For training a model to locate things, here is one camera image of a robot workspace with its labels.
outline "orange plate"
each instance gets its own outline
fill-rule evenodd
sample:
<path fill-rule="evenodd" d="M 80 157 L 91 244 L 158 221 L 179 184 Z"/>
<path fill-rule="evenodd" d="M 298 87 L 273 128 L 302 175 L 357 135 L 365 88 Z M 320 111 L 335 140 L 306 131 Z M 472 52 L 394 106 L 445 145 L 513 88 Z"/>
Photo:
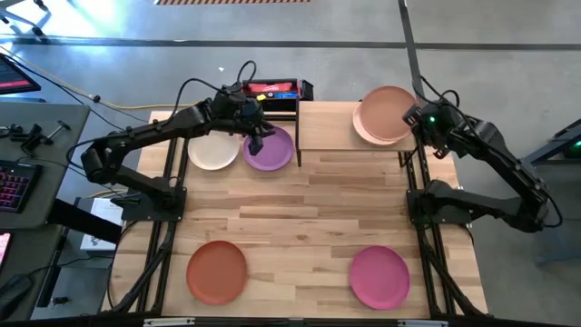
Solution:
<path fill-rule="evenodd" d="M 361 124 L 374 138 L 395 143 L 411 134 L 401 117 L 415 103 L 414 96 L 400 87 L 378 87 L 363 98 Z"/>
<path fill-rule="evenodd" d="M 244 254 L 225 241 L 209 242 L 190 258 L 185 279 L 192 295 L 206 304 L 233 301 L 242 293 L 247 271 Z"/>

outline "rgb keyboard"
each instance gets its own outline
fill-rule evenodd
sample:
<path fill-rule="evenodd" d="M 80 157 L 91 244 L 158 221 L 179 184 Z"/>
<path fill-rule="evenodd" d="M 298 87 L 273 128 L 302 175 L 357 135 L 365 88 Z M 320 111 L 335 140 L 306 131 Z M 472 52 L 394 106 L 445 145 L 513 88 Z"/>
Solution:
<path fill-rule="evenodd" d="M 0 160 L 0 211 L 22 212 L 41 171 L 38 164 Z"/>

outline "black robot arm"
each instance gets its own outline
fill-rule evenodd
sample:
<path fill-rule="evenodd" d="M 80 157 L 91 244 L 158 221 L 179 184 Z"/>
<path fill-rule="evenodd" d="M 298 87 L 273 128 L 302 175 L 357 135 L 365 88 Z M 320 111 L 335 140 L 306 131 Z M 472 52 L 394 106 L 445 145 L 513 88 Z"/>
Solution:
<path fill-rule="evenodd" d="M 146 194 L 158 206 L 169 208 L 175 196 L 168 180 L 151 178 L 123 166 L 129 152 L 177 137 L 190 139 L 222 131 L 248 135 L 250 153 L 256 155 L 262 148 L 262 137 L 273 134 L 271 129 L 272 125 L 264 120 L 260 102 L 247 98 L 236 84 L 224 86 L 213 100 L 201 101 L 165 121 L 127 127 L 124 132 L 112 132 L 97 139 L 81 155 L 81 160 L 90 182 L 119 183 Z"/>
<path fill-rule="evenodd" d="M 423 144 L 437 150 L 437 158 L 450 151 L 460 158 L 469 154 L 489 164 L 519 195 L 496 199 L 434 180 L 425 190 L 409 193 L 410 216 L 415 217 L 415 223 L 469 223 L 489 214 L 523 232 L 543 229 L 547 187 L 530 165 L 521 163 L 507 149 L 504 137 L 492 123 L 462 114 L 445 98 L 422 108 L 414 105 L 403 119 Z"/>

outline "wooden tabletop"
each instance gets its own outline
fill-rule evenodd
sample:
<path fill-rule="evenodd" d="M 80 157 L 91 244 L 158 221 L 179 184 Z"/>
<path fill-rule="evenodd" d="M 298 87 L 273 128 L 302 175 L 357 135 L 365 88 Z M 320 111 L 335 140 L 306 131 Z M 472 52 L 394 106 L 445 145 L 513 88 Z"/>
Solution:
<path fill-rule="evenodd" d="M 364 141 L 353 128 L 353 111 L 359 102 L 301 101 L 299 147 L 301 150 L 411 151 L 413 136 L 388 146 Z"/>
<path fill-rule="evenodd" d="M 168 115 L 153 112 L 151 119 L 162 120 Z M 293 124 L 277 123 L 294 136 Z M 162 175 L 167 145 L 144 148 L 139 171 Z M 430 156 L 428 164 L 432 178 L 458 184 L 450 158 L 438 161 Z M 163 315 L 428 317 L 418 239 L 404 202 L 408 182 L 396 153 L 311 151 L 303 153 L 301 168 L 295 157 L 275 172 L 253 169 L 240 154 L 233 164 L 217 172 L 189 164 L 185 186 L 186 213 L 172 250 Z M 143 270 L 151 229 L 151 223 L 137 223 L 119 245 L 111 287 L 115 303 Z M 450 273 L 469 299 L 486 311 L 468 235 L 457 226 L 442 226 L 442 236 Z M 192 254 L 214 240 L 239 246 L 249 269 L 241 296 L 223 306 L 197 301 L 185 282 L 185 267 Z M 353 255 L 377 244 L 397 251 L 411 274 L 408 299 L 397 310 L 371 310 L 349 288 L 348 269 Z M 148 305 L 156 279 L 154 275 Z M 443 308 L 439 278 L 435 283 Z"/>

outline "gray floor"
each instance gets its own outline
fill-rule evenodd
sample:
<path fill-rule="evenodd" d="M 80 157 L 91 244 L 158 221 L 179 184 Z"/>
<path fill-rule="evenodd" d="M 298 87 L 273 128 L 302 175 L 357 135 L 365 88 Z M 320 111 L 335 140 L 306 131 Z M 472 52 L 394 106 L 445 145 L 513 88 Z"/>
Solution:
<path fill-rule="evenodd" d="M 238 6 L 154 6 L 152 2 L 46 0 L 51 9 L 48 18 L 31 5 L 32 1 L 14 11 L 42 20 L 48 35 L 166 40 L 404 40 L 396 0 Z M 581 3 L 573 0 L 417 0 L 409 1 L 409 15 L 419 42 L 581 42 Z M 22 33 L 28 29 L 23 25 L 19 28 Z M 0 33 L 13 32 L 8 26 L 0 26 Z M 182 81 L 192 76 L 215 84 L 231 83 L 248 59 L 258 63 L 259 78 L 299 77 L 311 81 L 318 100 L 358 100 L 382 84 L 410 88 L 409 62 L 403 49 L 15 45 L 13 50 L 71 84 L 126 105 L 170 104 Z M 421 72 L 430 82 L 442 90 L 457 89 L 462 109 L 494 122 L 516 155 L 530 153 L 555 131 L 579 118 L 581 52 L 419 51 L 418 57 Z M 44 89 L 38 96 L 56 103 L 73 101 L 55 87 L 42 84 Z M 212 96 L 210 90 L 192 85 L 183 101 L 207 96 Z M 139 123 L 102 107 L 95 110 L 115 124 Z M 149 113 L 132 114 L 146 118 Z M 110 126 L 92 115 L 82 138 L 109 131 Z M 138 154 L 132 154 L 126 164 L 135 166 L 137 158 Z M 456 163 L 466 190 L 495 196 L 513 194 L 485 164 L 470 158 Z M 559 168 L 556 175 L 543 168 L 541 173 L 558 193 L 558 203 L 578 193 L 571 168 Z M 59 196 L 71 202 L 75 196 L 97 191 L 98 186 L 68 173 Z M 576 214 L 575 210 L 566 210 L 571 219 Z M 578 235 L 576 222 L 567 222 L 564 228 Z M 475 223 L 474 234 L 491 313 L 508 319 L 581 325 L 579 261 L 535 265 L 541 253 L 539 245 L 550 234 L 523 234 L 489 218 Z M 73 237 L 73 244 L 77 241 L 78 236 Z M 103 287 L 95 285 L 103 284 L 103 269 L 76 270 L 83 273 L 64 273 L 57 292 L 78 301 L 37 310 L 35 318 L 97 311 Z"/>

